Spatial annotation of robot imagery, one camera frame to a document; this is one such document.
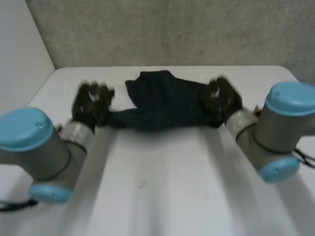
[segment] white wall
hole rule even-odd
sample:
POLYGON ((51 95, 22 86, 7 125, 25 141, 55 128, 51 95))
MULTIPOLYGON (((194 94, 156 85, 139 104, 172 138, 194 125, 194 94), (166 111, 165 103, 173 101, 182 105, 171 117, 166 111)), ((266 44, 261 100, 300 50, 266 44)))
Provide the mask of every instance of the white wall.
POLYGON ((55 70, 24 0, 0 0, 0 114, 26 105, 55 70))

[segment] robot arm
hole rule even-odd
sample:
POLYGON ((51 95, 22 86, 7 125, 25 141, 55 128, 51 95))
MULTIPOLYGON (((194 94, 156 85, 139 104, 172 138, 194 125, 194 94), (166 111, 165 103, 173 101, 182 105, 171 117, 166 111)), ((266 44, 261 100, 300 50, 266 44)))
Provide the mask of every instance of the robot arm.
POLYGON ((300 165, 292 151, 302 136, 315 135, 315 87, 300 82, 274 85, 259 119, 243 109, 226 79, 209 84, 209 91, 216 90, 222 94, 207 96, 204 102, 217 104, 217 113, 258 174, 266 182, 295 174, 300 165))
POLYGON ((61 133, 43 111, 35 108, 0 118, 0 163, 19 165, 33 178, 31 199, 46 203, 70 199, 95 126, 106 123, 113 95, 106 86, 81 85, 72 107, 72 121, 61 133))

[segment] white tabletop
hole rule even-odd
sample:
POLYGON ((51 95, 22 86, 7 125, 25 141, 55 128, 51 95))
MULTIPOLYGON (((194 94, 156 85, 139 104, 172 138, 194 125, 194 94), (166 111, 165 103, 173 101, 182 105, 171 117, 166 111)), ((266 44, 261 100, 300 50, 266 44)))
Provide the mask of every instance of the white tabletop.
MULTIPOLYGON (((263 105, 271 86, 294 81, 279 66, 163 66, 63 68, 33 99, 57 123, 70 118, 82 81, 118 88, 113 109, 132 107, 125 80, 140 71, 169 70, 202 83, 226 75, 244 105, 263 105)), ((314 138, 299 147, 314 153, 314 138)), ((25 199, 31 178, 0 166, 0 199, 25 199)), ((0 215, 0 236, 313 236, 315 171, 266 184, 224 126, 158 134, 98 129, 70 202, 0 215)))

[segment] dark green fabric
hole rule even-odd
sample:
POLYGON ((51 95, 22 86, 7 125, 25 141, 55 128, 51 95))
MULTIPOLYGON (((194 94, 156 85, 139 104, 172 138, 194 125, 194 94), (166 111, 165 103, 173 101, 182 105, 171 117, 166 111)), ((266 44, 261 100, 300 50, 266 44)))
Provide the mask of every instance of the dark green fabric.
POLYGON ((141 72, 135 81, 126 81, 128 94, 137 107, 111 113, 108 125, 140 131, 209 125, 222 120, 205 112, 200 96, 207 85, 174 77, 169 71, 141 72))

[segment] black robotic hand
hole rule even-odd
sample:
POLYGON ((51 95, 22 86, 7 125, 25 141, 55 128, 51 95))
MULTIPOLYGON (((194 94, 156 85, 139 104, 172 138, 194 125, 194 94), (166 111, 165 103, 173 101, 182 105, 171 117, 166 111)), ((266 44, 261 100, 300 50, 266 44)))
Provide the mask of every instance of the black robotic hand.
POLYGON ((114 90, 109 90, 106 85, 82 84, 71 110, 73 121, 81 122, 93 131, 96 125, 105 125, 113 96, 114 90))
POLYGON ((224 77, 212 80, 200 99, 205 110, 216 114, 224 123, 243 108, 242 98, 224 77))

